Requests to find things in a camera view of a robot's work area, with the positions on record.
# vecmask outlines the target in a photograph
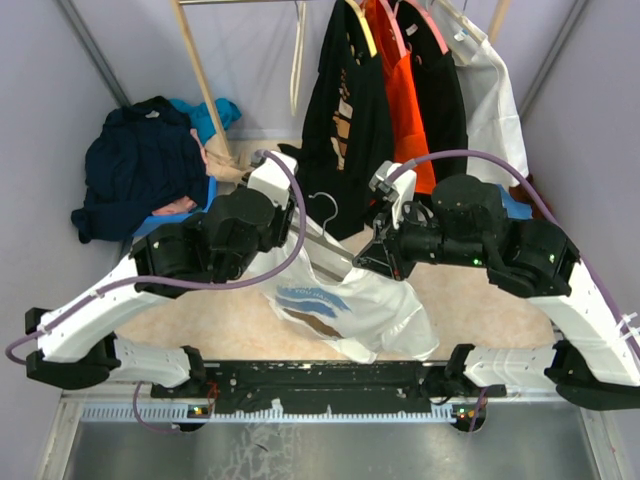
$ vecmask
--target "clothes hanger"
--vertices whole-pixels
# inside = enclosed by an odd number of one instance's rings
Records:
[[[358,21],[360,22],[360,27],[362,28],[362,33],[364,34],[364,38],[367,40],[367,46],[369,47],[369,54],[371,57],[375,57],[378,53],[376,50],[376,42],[373,40],[373,34],[371,33],[371,29],[369,28],[369,24],[367,23],[367,19],[364,18],[364,13],[362,13],[362,9],[358,6],[355,0],[344,0],[344,2],[351,7],[353,12],[358,17]]]
[[[445,53],[447,53],[449,51],[449,47],[447,46],[447,42],[444,40],[442,33],[440,33],[440,29],[438,28],[438,25],[436,25],[436,22],[433,20],[431,15],[429,15],[429,12],[422,5],[420,5],[416,0],[397,0],[395,3],[395,7],[393,9],[394,16],[398,14],[398,6],[402,2],[408,3],[418,11],[420,16],[424,20],[424,22],[427,24],[427,27],[429,27],[429,30],[431,30],[431,33],[436,39],[436,42],[438,43],[438,46],[440,47],[440,51],[442,52],[442,54],[444,55]]]
[[[389,18],[389,25],[391,25],[393,38],[398,45],[398,53],[400,54],[400,58],[404,57],[407,54],[407,47],[402,40],[402,32],[400,31],[400,26],[398,25],[398,21],[396,20],[396,16],[394,15],[393,10],[389,5],[389,2],[387,0],[365,0],[365,2],[366,1],[378,2],[382,6],[382,9]]]
[[[315,233],[310,233],[310,232],[305,232],[305,242],[309,241],[312,242],[313,244],[324,248],[326,250],[329,250],[335,254],[337,254],[339,257],[342,258],[343,262],[344,262],[344,273],[346,275],[346,273],[351,270],[351,262],[353,261],[355,255],[353,255],[351,252],[345,250],[344,248],[342,248],[339,245],[336,245],[334,243],[329,242],[329,240],[327,239],[327,237],[325,236],[326,233],[326,229],[327,229],[327,224],[335,219],[338,216],[338,203],[335,201],[335,199],[329,195],[326,192],[316,192],[313,195],[309,195],[310,199],[314,199],[317,196],[323,196],[323,197],[327,197],[331,203],[333,203],[333,206],[335,208],[335,211],[333,213],[333,215],[331,215],[330,217],[328,217],[327,219],[325,219],[324,222],[322,222],[322,233],[321,235],[316,235]],[[294,225],[292,224],[290,227],[291,231],[293,231],[294,233],[300,234],[300,227],[298,225]],[[330,278],[331,280],[334,280],[336,282],[342,282],[345,279],[345,276],[342,275],[342,272],[336,272],[333,271],[323,265],[318,264],[317,262],[311,261],[311,266],[319,273],[322,273],[323,275],[325,275],[327,278]]]
[[[296,26],[296,46],[293,51],[293,65],[291,66],[291,81],[289,82],[289,103],[291,116],[295,117],[298,111],[298,95],[300,92],[300,73],[302,72],[302,54],[304,53],[304,34],[307,22],[307,2],[294,0],[298,22]]]
[[[438,5],[440,5],[449,14],[449,16],[456,20],[456,22],[458,22],[458,24],[463,28],[463,30],[456,35],[456,40],[462,40],[464,36],[469,35],[478,45],[484,42],[485,38],[476,33],[477,27],[471,25],[465,15],[468,0],[465,0],[462,12],[452,5],[449,0],[431,0],[432,7],[435,2],[438,2]]]

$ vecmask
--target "teal cloth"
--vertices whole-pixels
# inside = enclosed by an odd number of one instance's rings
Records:
[[[216,129],[213,126],[209,110],[204,102],[193,107],[187,102],[178,100],[177,98],[172,98],[169,101],[176,110],[189,115],[191,127],[198,131],[198,138],[203,145],[215,135]],[[222,126],[225,130],[228,130],[231,124],[242,116],[242,113],[235,103],[230,102],[226,98],[219,98],[215,103],[218,109],[218,115],[220,115],[220,120],[222,121]]]

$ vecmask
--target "white t-shirt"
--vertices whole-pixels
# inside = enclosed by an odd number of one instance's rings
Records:
[[[487,35],[473,23],[461,26],[438,2],[430,12],[453,53],[467,116],[469,148],[497,155],[527,177],[527,154],[507,66]],[[463,29],[481,39],[480,44]],[[518,184],[502,168],[477,158],[469,158],[467,173],[505,187]]]

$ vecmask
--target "black shirt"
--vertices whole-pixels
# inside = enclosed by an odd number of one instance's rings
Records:
[[[297,179],[307,214],[317,223],[334,213],[326,192],[338,203],[327,231],[342,240],[363,229],[368,183],[385,160],[393,159],[391,115],[379,55],[370,55],[355,12],[337,0],[325,34],[318,80],[302,130],[302,148],[281,145],[297,158]]]
[[[397,7],[396,20],[411,52],[411,71],[429,152],[466,149],[467,119],[451,51],[442,53],[431,28],[411,4],[399,2]],[[467,158],[436,160],[433,171],[436,182],[466,173]]]

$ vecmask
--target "garment tag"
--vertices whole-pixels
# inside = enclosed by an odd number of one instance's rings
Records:
[[[463,41],[465,38],[467,38],[467,36],[469,35],[469,32],[467,32],[464,28],[462,30],[460,30],[458,33],[456,33],[453,38],[455,38],[458,42]]]
[[[409,36],[413,35],[417,31],[418,31],[418,26],[415,23],[405,30],[405,32],[407,32],[407,35]]]

